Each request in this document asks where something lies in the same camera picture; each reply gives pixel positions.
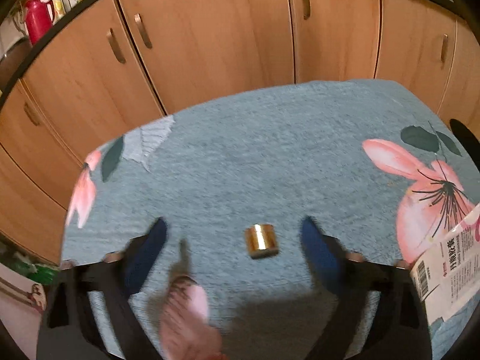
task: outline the red thermos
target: red thermos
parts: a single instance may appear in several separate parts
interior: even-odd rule
[[[50,18],[47,8],[48,5],[52,8],[52,19]],[[27,25],[28,36],[30,37],[30,42],[35,44],[52,28],[52,23],[55,18],[53,1],[48,0],[44,3],[42,0],[28,0],[25,3],[25,8],[27,9],[25,23]]]

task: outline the blue gripper pad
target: blue gripper pad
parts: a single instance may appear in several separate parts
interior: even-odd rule
[[[325,235],[314,219],[303,219],[300,239],[305,256],[325,288],[340,296],[345,287],[346,254],[336,238]]]
[[[167,224],[162,218],[155,220],[147,234],[130,241],[122,269],[127,297],[140,292],[166,241]]]

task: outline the barcode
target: barcode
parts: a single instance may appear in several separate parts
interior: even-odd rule
[[[417,268],[418,279],[420,280],[420,298],[423,298],[428,292],[427,271],[425,262],[421,262]]]

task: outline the pink flower print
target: pink flower print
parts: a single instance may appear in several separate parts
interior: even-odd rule
[[[397,241],[408,263],[416,261],[434,239],[472,210],[457,175],[444,161],[433,161],[431,169],[401,146],[383,139],[368,139],[362,146],[382,171],[415,181],[397,211]]]
[[[480,242],[480,204],[460,222],[460,226],[462,230],[468,227],[475,229],[475,239]]]
[[[78,228],[83,228],[83,225],[85,225],[97,193],[97,188],[90,178],[90,172],[95,169],[101,157],[102,153],[95,150],[85,159],[83,170],[78,177],[71,196],[65,221],[66,226],[70,224],[75,211],[78,213]]]

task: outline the white wall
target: white wall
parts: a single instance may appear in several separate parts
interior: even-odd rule
[[[11,19],[5,19],[0,25],[0,55],[3,55],[17,40],[22,37],[23,34],[16,30],[13,21],[11,21]]]
[[[2,264],[0,264],[0,277],[26,292],[31,292],[32,285],[35,283]],[[35,360],[40,313],[0,292],[0,319],[20,349],[30,360]]]

